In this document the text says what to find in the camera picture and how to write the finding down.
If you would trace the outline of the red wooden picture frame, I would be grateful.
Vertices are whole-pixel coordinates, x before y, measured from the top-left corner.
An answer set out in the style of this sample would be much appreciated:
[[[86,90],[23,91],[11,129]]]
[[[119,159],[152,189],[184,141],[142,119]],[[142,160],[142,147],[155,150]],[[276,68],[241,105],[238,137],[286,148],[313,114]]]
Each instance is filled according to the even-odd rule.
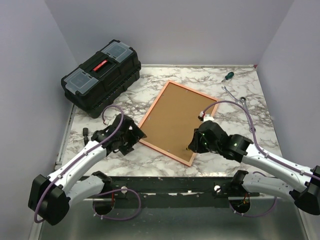
[[[198,116],[219,99],[167,81],[139,123],[146,134],[140,143],[190,167],[196,154],[188,150],[194,129],[201,124]]]

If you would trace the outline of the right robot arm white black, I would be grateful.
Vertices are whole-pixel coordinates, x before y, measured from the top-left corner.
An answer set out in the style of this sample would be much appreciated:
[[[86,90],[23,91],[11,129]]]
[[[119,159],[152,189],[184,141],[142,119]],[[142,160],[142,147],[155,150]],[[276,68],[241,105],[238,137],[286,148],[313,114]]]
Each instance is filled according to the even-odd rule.
[[[319,166],[309,168],[266,152],[247,137],[228,135],[211,120],[194,129],[187,148],[198,154],[216,153],[227,160],[251,165],[270,174],[267,177],[237,171],[230,183],[230,191],[236,196],[245,192],[263,193],[289,200],[308,214],[320,214]]]

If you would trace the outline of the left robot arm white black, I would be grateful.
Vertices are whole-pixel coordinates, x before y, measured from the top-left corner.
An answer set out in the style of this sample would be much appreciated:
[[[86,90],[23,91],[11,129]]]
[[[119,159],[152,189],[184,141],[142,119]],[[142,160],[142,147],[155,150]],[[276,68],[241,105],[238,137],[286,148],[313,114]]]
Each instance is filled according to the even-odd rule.
[[[34,211],[34,221],[57,225],[70,207],[88,197],[107,197],[110,181],[104,173],[94,172],[80,180],[96,163],[113,152],[127,155],[146,134],[127,115],[117,115],[113,123],[93,133],[84,148],[67,164],[48,176],[38,175],[31,184],[28,207]]]

